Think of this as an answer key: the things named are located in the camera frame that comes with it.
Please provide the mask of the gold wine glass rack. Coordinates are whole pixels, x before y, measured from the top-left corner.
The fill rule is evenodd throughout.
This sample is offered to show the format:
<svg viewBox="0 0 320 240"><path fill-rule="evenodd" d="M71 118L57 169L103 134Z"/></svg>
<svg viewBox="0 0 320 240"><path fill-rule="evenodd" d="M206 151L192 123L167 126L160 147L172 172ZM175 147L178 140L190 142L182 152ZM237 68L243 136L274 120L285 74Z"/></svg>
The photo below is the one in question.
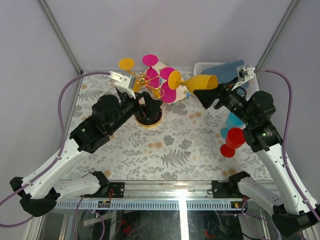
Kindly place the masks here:
<svg viewBox="0 0 320 240"><path fill-rule="evenodd" d="M142 87L149 87L152 94L159 90L159 88L154 88L150 85L151 81L158 78L159 75L155 74L154 77L149 77L147 74L140 72L139 75L137 75L134 72L131 72L133 76L135 76L135 84L137 85L137 89ZM140 107L140 110L138 110L137 113L134 114L136 121L145 128L153 128L157 126L161 120L162 120L162 110L161 105L163 103L160 98L162 95L157 96L156 99L152 98L151 95L143 91L142 93L139 93L137 91L135 92L135 95L138 97L138 104Z"/></svg>

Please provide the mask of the yellow wine glass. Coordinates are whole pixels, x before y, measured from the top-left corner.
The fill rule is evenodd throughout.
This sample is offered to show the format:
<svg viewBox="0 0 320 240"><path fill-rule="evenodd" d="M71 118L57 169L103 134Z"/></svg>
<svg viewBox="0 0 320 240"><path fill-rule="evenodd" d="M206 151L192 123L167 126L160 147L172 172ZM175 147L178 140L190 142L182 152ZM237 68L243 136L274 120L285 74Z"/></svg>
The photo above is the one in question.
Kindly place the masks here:
<svg viewBox="0 0 320 240"><path fill-rule="evenodd" d="M182 80L182 76L177 70L170 73L167 83L171 90L176 90L179 86L185 86L192 95L194 90L212 90L217 88L219 84L215 75L208 74L199 74L188 80Z"/></svg>
<svg viewBox="0 0 320 240"><path fill-rule="evenodd" d="M118 62L118 67L134 78L133 91L139 92L143 86L141 75L132 71L135 66L135 61L132 58L122 58Z"/></svg>

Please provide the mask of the magenta wine glass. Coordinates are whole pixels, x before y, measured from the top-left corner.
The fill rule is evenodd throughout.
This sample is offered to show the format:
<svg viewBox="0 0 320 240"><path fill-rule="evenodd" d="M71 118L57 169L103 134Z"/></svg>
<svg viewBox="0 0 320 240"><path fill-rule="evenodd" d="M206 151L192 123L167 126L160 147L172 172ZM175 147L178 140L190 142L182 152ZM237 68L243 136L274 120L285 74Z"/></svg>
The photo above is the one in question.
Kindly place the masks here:
<svg viewBox="0 0 320 240"><path fill-rule="evenodd" d="M158 61L158 57L154 54L147 54L142 58L142 63L147 66L145 79L149 88L158 88L160 85L159 74L153 68Z"/></svg>
<svg viewBox="0 0 320 240"><path fill-rule="evenodd" d="M160 71L160 77L162 79L161 100L167 104L173 103L177 98L177 91L169 88L168 83L169 76L174 70L172 67L165 67Z"/></svg>

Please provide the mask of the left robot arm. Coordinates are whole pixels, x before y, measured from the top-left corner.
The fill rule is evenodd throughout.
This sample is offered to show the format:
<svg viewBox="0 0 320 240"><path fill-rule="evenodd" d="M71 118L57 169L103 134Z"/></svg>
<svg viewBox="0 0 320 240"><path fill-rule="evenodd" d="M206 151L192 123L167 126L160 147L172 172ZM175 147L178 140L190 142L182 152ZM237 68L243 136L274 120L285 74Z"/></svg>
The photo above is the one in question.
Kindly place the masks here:
<svg viewBox="0 0 320 240"><path fill-rule="evenodd" d="M110 182L102 171L87 173L76 180L62 177L78 161L89 157L132 116L143 125L154 125L162 117L160 99L146 91L129 97L125 92L101 96L92 106L92 114L71 133L62 147L41 167L26 177L14 177L10 182L18 193L22 209L33 217L50 212L59 202L80 196L105 197L109 194Z"/></svg>

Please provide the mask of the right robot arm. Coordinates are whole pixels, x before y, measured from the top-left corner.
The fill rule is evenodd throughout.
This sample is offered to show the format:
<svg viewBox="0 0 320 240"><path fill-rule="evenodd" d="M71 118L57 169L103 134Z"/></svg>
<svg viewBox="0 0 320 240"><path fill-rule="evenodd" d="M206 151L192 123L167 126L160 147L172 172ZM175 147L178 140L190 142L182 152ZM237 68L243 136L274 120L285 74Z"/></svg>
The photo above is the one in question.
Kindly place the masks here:
<svg viewBox="0 0 320 240"><path fill-rule="evenodd" d="M244 124L245 142L264 163L279 195L256 183L248 173L230 177L228 192L233 197L247 196L267 211L277 230L290 237L316 223L320 205L302 183L283 150L284 141L270 118L276 111L272 95L259 90L245 99L232 89L237 79L218 84L214 89L196 89L193 94L205 109L227 108Z"/></svg>

